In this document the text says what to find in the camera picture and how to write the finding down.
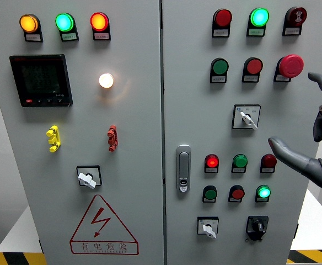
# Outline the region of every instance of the white switch knob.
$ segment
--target white switch knob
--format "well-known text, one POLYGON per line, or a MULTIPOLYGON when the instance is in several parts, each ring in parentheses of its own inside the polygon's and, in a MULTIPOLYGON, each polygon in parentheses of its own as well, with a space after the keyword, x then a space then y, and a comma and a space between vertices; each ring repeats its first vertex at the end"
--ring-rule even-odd
POLYGON ((258 127, 255 125, 253 120, 251 119, 250 116, 246 115, 244 112, 240 112, 240 115, 242 116, 242 120, 249 125, 253 130, 257 130, 258 127))
POLYGON ((84 182, 84 185, 89 187, 90 189, 94 189, 96 186, 96 182, 93 181, 93 177, 91 175, 85 175, 80 173, 78 176, 78 180, 84 182))
POLYGON ((211 237, 212 239, 216 239, 216 234, 214 233, 214 231, 212 231, 211 226, 203 225, 203 230, 204 230, 204 233, 206 233, 207 236, 211 237))

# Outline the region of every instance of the green indicator light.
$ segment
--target green indicator light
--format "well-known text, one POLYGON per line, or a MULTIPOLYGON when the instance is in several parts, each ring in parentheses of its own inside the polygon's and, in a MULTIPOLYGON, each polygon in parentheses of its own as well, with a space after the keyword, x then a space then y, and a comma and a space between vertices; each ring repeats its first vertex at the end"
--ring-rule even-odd
POLYGON ((217 62, 214 63, 212 68, 216 74, 222 75, 226 73, 228 69, 228 64, 224 60, 218 60, 217 62))
POLYGON ((267 198, 271 193, 270 188, 267 185, 259 186, 256 192, 260 198, 267 198))
POLYGON ((242 168, 248 164, 248 159, 245 155, 236 155, 233 158, 233 163, 236 167, 242 168))
POLYGON ((74 20, 71 15, 62 13, 56 17, 56 25, 60 31, 70 31, 74 26, 74 20))
POLYGON ((250 15, 250 22, 256 27, 263 27, 269 20, 269 12, 265 8, 256 8, 250 15))
POLYGON ((214 198, 216 198, 216 196, 217 192, 213 189, 210 189, 205 193, 205 198, 207 198, 208 200, 213 200, 214 198))

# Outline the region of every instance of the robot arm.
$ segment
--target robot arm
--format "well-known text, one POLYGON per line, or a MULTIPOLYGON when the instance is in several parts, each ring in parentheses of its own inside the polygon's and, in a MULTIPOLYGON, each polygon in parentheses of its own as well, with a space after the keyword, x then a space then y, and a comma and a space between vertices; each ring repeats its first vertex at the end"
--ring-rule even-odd
MULTIPOLYGON (((322 91, 322 75, 309 73, 308 78, 317 82, 322 91)), ((314 123, 313 138, 316 142, 322 140, 322 106, 319 108, 319 113, 314 123)), ((280 161, 322 188, 322 158, 314 159, 295 152, 277 137, 271 137, 268 141, 273 153, 280 161)))

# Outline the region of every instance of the gray metal panel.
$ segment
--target gray metal panel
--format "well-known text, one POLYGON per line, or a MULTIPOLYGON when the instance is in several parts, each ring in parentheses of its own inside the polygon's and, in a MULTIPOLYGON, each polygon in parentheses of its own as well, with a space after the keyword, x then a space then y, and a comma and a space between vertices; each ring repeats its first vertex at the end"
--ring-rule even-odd
POLYGON ((0 107, 48 264, 163 263, 159 49, 158 1, 0 1, 0 107), (61 12, 74 16, 79 41, 61 42, 61 12), (110 42, 93 41, 95 12, 109 16, 110 42), (42 44, 24 41, 19 18, 26 13, 40 19, 42 44), (73 106, 22 108, 9 64, 14 54, 65 54, 73 106), (104 72, 115 78, 109 91, 98 84, 104 72), (56 153, 45 135, 53 124, 62 141, 56 153), (114 153, 111 124, 119 137, 114 153), (104 185, 80 187, 77 165, 100 165, 104 185), (96 194, 139 242, 138 256, 72 254, 69 241, 96 194))
POLYGON ((163 1, 165 165, 167 185, 168 265, 174 264, 286 264, 308 180, 282 163, 274 174, 260 174, 260 160, 271 153, 270 136, 282 137, 293 149, 314 157, 313 123, 322 93, 307 78, 322 73, 322 1, 163 1), (293 6, 308 12, 299 37, 283 37, 283 20, 293 6), (270 20, 263 38, 247 38, 250 12, 265 7, 270 20), (214 12, 232 12, 229 39, 212 39, 214 12), (273 83, 278 60, 288 54, 303 57, 305 68, 291 83, 273 83), (257 84, 242 83, 243 64, 255 56, 264 62, 257 84), (226 84, 210 84, 210 64, 222 57, 229 63, 226 84), (233 105, 260 104, 257 131, 232 130, 233 105), (176 148, 192 148, 191 190, 175 188, 176 148), (203 172, 204 159, 218 155, 219 174, 203 172), (246 174, 231 174, 232 158, 243 153, 246 174), (229 203, 233 185, 242 185, 240 204, 229 203), (261 184, 272 190, 268 203, 255 203, 261 184), (214 185, 216 203, 204 204, 203 188, 214 185), (262 242, 245 242, 250 215, 267 215, 262 242), (219 216, 216 240, 197 235, 197 216, 219 216))

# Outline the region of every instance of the electrical hazard warning sign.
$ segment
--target electrical hazard warning sign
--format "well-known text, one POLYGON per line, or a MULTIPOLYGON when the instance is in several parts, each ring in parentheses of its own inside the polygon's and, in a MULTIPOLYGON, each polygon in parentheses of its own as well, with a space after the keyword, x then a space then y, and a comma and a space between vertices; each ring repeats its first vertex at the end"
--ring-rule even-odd
POLYGON ((139 243, 112 207, 95 195, 71 240, 73 254, 139 255, 139 243))

